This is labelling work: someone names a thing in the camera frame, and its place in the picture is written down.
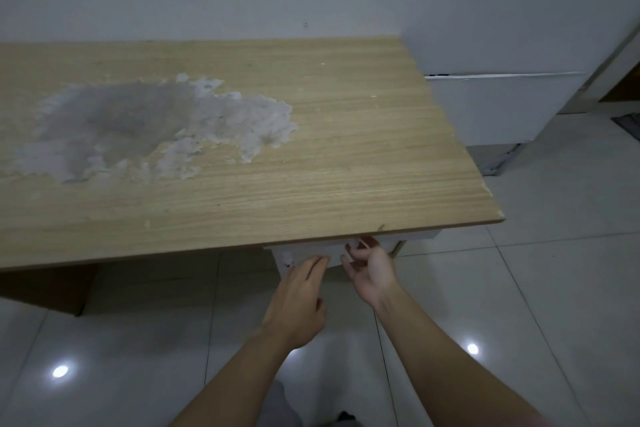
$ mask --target desk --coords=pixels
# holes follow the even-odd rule
[[[292,105],[299,129],[249,164],[207,149],[190,179],[0,179],[0,269],[503,220],[398,37],[0,44],[0,164],[69,84],[219,78]]]

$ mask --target gray pants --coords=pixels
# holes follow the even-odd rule
[[[356,420],[329,422],[322,427],[362,427]],[[284,396],[282,383],[275,380],[264,398],[256,427],[302,427],[302,419]]]

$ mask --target person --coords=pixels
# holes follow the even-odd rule
[[[394,262],[372,237],[340,257],[355,290],[375,311],[435,427],[548,426],[528,402],[475,361],[398,282]],[[188,404],[172,427],[299,427],[300,417],[274,382],[288,354],[324,326],[318,296],[329,260],[292,266],[262,325]],[[360,425],[343,412],[338,427]]]

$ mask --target wooden table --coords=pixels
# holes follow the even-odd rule
[[[0,164],[65,85],[219,78],[292,105],[299,130],[250,164],[229,146],[186,180],[0,179],[0,269],[503,220],[398,37],[0,44]]]

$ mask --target floor tile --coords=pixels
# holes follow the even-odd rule
[[[213,293],[203,279],[102,288],[80,318],[49,312],[0,424],[167,425],[204,385]]]
[[[212,378],[260,325],[278,273],[220,277],[214,306],[207,378]],[[324,330],[293,351],[277,378],[305,425],[334,420],[341,410],[367,427],[394,426],[372,310],[363,303],[339,268],[327,270],[321,288],[328,315]]]
[[[580,124],[581,115],[558,115],[497,177],[485,178],[506,216],[488,225],[498,245],[564,240],[629,231],[640,220],[618,219],[612,203],[637,201],[632,184],[640,181],[640,143]]]
[[[396,259],[400,282],[461,346],[559,426],[585,426],[540,330],[496,248]],[[399,427],[431,425],[381,329]]]
[[[640,234],[501,251],[592,423],[640,424]]]
[[[271,250],[264,248],[239,248],[225,250],[220,255],[220,275],[276,270]]]
[[[425,253],[454,252],[495,246],[491,234],[484,226],[440,230],[431,239],[411,240],[404,244],[398,257]]]
[[[46,313],[40,307],[0,298],[0,414]]]
[[[216,250],[164,253],[152,257],[124,259],[101,264],[95,283],[115,286],[177,278],[215,277],[218,274],[219,259],[220,252]]]

